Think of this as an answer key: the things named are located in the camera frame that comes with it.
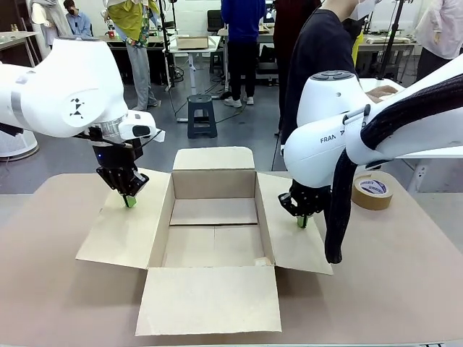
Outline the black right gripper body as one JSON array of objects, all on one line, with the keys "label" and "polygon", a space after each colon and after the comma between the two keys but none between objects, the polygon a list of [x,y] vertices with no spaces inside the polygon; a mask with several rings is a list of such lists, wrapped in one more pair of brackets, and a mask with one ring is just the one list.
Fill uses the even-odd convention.
[{"label": "black right gripper body", "polygon": [[306,187],[295,180],[292,181],[289,193],[297,203],[325,203],[331,198],[330,186]]}]

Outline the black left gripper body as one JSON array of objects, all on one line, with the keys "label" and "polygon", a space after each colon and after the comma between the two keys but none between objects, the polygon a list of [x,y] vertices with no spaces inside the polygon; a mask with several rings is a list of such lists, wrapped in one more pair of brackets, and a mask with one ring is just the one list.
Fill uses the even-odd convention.
[{"label": "black left gripper body", "polygon": [[142,155],[139,139],[127,140],[123,143],[102,142],[92,144],[98,161],[97,173],[104,181],[131,181],[137,170],[135,161]]}]

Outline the person's left hand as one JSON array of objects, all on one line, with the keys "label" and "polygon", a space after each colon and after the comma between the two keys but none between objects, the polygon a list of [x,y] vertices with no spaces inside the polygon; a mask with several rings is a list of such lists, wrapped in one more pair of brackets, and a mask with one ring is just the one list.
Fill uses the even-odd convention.
[{"label": "person's left hand", "polygon": [[365,94],[373,101],[374,103],[380,103],[384,98],[388,98],[396,94],[398,90],[395,87],[390,85],[381,85],[375,87],[372,90],[367,91]]}]

